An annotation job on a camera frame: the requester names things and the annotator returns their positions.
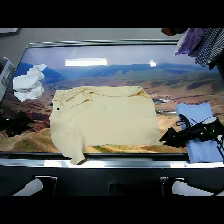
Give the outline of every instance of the desert landscape print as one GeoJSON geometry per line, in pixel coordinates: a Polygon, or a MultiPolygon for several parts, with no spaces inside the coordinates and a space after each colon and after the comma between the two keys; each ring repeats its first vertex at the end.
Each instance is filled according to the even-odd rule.
{"type": "MultiPolygon", "coordinates": [[[[15,76],[26,74],[35,64],[46,64],[48,67],[43,71],[45,79],[42,82],[44,94],[38,100],[20,102],[13,94],[12,84],[10,85],[1,103],[0,112],[4,117],[13,118],[16,113],[23,111],[35,123],[31,129],[14,137],[8,137],[5,131],[1,131],[0,151],[59,153],[50,136],[49,117],[52,112],[52,99],[57,89],[66,90],[78,86],[143,87],[155,103],[161,136],[169,127],[180,130],[180,127],[176,126],[178,117],[175,114],[178,103],[209,102],[214,116],[219,117],[224,124],[224,81],[218,69],[210,71],[207,67],[194,64],[192,59],[187,59],[188,57],[183,59],[172,56],[175,48],[173,45],[141,46],[144,48],[122,46],[119,48],[120,56],[116,47],[115,49],[114,46],[89,47],[89,50],[86,49],[87,47],[79,47],[78,50],[77,47],[66,47],[66,50],[65,47],[27,49],[15,76]],[[63,57],[60,56],[58,59],[52,56],[62,53],[63,57]],[[84,58],[87,57],[86,55],[93,58],[107,58],[108,65],[65,66],[66,58],[84,58]],[[154,67],[147,63],[152,58],[157,63],[154,67]]],[[[92,146],[86,152],[185,153],[187,149],[164,146],[161,143],[160,146],[92,146]]]]}

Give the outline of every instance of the blue sky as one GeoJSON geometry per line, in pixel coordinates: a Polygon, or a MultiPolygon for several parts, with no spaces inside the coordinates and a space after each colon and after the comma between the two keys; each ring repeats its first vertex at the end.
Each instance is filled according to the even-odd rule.
{"type": "Polygon", "coordinates": [[[46,64],[51,69],[62,69],[65,59],[77,58],[106,58],[108,65],[145,64],[150,60],[157,64],[194,64],[195,58],[187,55],[174,56],[175,48],[175,45],[29,48],[22,62],[46,64]]]}

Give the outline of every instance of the beige cloth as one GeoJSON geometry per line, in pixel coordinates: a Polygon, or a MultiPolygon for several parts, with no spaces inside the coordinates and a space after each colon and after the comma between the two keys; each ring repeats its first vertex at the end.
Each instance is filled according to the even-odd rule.
{"type": "Polygon", "coordinates": [[[139,86],[82,86],[57,90],[51,138],[77,164],[93,145],[160,145],[154,103],[139,86]]]}

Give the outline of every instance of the striped cloth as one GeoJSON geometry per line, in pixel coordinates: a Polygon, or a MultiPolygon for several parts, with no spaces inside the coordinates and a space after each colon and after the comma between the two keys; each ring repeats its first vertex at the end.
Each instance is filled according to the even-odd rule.
{"type": "Polygon", "coordinates": [[[212,48],[211,54],[208,57],[207,62],[210,63],[211,61],[215,61],[220,56],[223,49],[224,49],[224,29],[222,29],[221,32],[219,33],[219,36],[215,41],[215,44],[212,48]]]}
{"type": "Polygon", "coordinates": [[[201,44],[199,54],[195,59],[195,63],[201,66],[206,66],[212,48],[223,28],[206,28],[204,40],[201,44]]]}

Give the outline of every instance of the light blue towel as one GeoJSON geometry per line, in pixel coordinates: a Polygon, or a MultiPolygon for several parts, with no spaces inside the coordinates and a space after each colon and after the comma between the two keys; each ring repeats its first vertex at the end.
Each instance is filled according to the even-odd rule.
{"type": "MultiPolygon", "coordinates": [[[[191,118],[199,123],[213,116],[210,103],[202,103],[199,105],[180,103],[177,104],[176,111],[178,115],[183,114],[187,117],[193,125],[195,125],[195,122],[191,118]]],[[[190,163],[222,162],[223,158],[218,151],[217,145],[217,142],[212,140],[205,142],[197,139],[188,141],[187,148],[190,163]]]]}

